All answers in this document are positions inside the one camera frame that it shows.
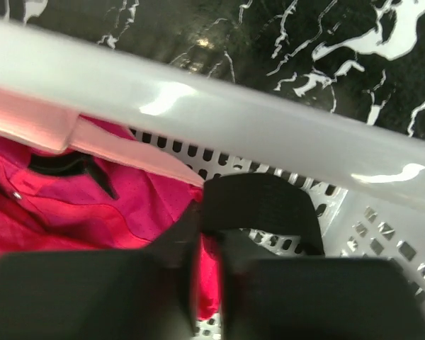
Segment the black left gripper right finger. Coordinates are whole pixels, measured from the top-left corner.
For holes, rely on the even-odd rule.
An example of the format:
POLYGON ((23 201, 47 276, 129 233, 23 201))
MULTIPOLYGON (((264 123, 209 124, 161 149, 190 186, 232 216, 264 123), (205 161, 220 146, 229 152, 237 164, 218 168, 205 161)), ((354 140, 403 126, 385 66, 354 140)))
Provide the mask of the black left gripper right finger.
POLYGON ((425 339, 401 270, 378 258, 282 257, 238 229, 210 230, 223 339, 425 339))

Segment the red mesh cap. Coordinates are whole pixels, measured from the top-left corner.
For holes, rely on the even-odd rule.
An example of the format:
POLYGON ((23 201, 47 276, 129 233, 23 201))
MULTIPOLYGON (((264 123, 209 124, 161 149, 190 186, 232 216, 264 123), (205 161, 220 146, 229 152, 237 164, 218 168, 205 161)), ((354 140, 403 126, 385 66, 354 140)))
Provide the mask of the red mesh cap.
POLYGON ((126 127, 0 118, 0 256, 146 246, 202 200, 203 184, 126 127))

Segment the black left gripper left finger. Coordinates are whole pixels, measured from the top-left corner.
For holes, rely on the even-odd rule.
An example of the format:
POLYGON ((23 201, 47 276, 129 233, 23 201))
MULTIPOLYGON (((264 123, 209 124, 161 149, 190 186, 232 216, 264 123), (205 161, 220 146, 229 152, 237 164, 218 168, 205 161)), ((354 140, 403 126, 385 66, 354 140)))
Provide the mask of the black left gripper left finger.
POLYGON ((199 209, 134 250, 0 258, 0 339, 189 339, 196 326, 199 209))

